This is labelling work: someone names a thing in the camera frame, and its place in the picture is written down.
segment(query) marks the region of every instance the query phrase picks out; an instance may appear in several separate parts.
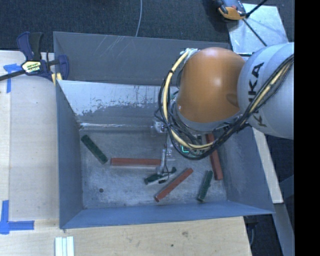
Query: black carpet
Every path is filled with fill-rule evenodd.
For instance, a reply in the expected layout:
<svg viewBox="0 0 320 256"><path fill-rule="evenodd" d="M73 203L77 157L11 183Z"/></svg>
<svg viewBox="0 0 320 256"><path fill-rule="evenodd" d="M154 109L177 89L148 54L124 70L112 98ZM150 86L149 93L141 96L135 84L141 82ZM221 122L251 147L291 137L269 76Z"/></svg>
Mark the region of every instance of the black carpet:
<svg viewBox="0 0 320 256"><path fill-rule="evenodd" d="M269 0L265 5L277 7L287 38L294 42L295 0ZM41 52L54 51L53 31L229 42L227 24L212 0L142 0L141 20L140 0L0 0L0 6L0 50L18 50L17 36L25 31L44 33ZM294 142L272 136L267 142L282 182L294 174ZM294 230L294 196L286 198L285 205ZM257 223L253 256L282 256L272 216L248 219Z"/></svg>

